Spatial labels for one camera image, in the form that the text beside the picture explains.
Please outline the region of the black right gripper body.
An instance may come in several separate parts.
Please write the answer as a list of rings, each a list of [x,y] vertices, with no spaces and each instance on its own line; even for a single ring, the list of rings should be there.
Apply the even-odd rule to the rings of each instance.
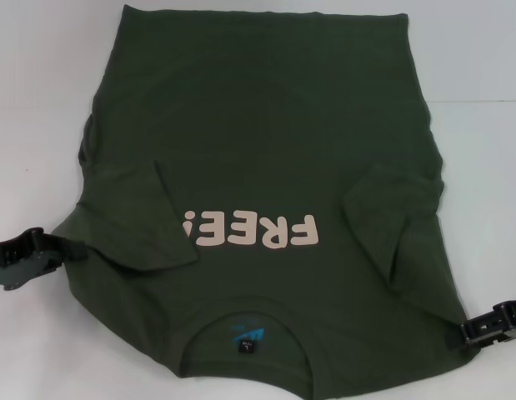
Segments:
[[[516,339],[516,300],[501,302],[493,306],[493,311],[497,315],[500,332],[493,338],[492,344]]]

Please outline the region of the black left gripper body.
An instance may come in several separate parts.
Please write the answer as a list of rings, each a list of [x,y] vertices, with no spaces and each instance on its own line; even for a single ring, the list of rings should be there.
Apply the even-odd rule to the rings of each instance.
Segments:
[[[58,268],[58,240],[40,227],[0,242],[0,286],[5,291],[20,288]]]

